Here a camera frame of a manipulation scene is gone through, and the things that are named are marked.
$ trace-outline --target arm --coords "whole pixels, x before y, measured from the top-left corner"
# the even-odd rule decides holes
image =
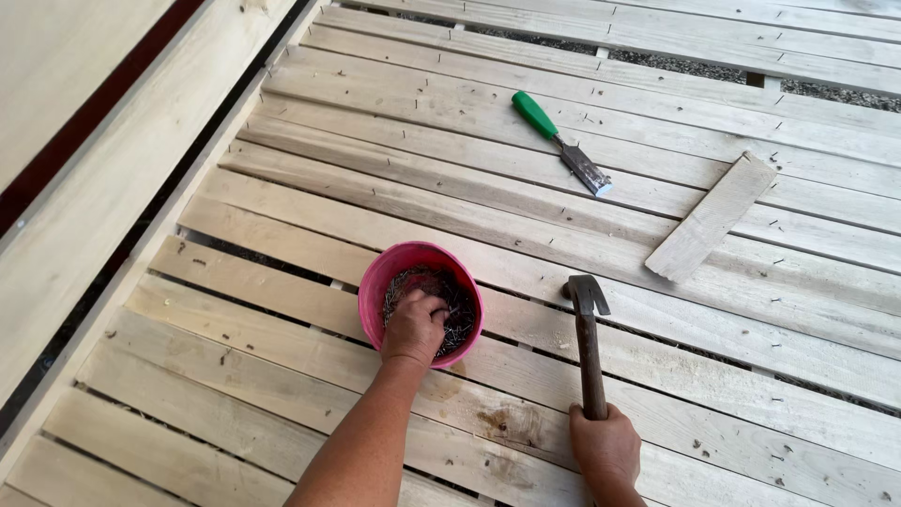
[[[397,505],[410,407],[444,339],[446,308],[418,289],[400,302],[375,380],[316,453],[285,507]]]
[[[569,407],[569,436],[578,468],[598,507],[646,507],[635,491],[642,439],[613,403],[607,403],[607,413],[607,420],[588,420],[577,403]]]

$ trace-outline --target metal chisel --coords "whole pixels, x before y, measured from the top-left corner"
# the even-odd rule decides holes
[[[554,141],[560,147],[563,151],[560,154],[560,158],[582,180],[582,183],[585,183],[585,186],[588,187],[588,190],[595,197],[614,187],[610,177],[601,172],[582,150],[577,146],[569,146],[563,142],[563,139],[560,137],[560,131],[557,130],[551,119],[544,113],[541,106],[529,97],[527,93],[524,91],[514,93],[513,106],[529,124],[535,127],[539,134],[545,139]]]

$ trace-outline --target green chisel handle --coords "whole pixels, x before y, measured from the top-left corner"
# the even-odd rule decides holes
[[[550,139],[558,132],[557,127],[551,119],[544,114],[542,107],[529,94],[524,91],[518,91],[513,94],[513,107],[523,115],[525,121],[529,122],[539,134],[545,139]]]

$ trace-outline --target hammer head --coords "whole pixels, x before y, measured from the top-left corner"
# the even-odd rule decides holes
[[[607,306],[607,299],[601,291],[601,286],[590,274],[570,276],[569,281],[564,283],[560,289],[560,294],[564,298],[572,300],[573,308],[580,315],[594,315],[595,305],[597,305],[597,313],[610,315],[610,307]]]

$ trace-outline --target hand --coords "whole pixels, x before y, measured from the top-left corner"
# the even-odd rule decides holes
[[[443,299],[412,290],[388,321],[382,363],[392,357],[410,357],[428,368],[444,341],[444,319],[450,314]]]
[[[569,406],[569,436],[578,468],[592,481],[635,486],[641,471],[642,439],[613,403],[607,403],[607,420],[588,420],[578,403]]]

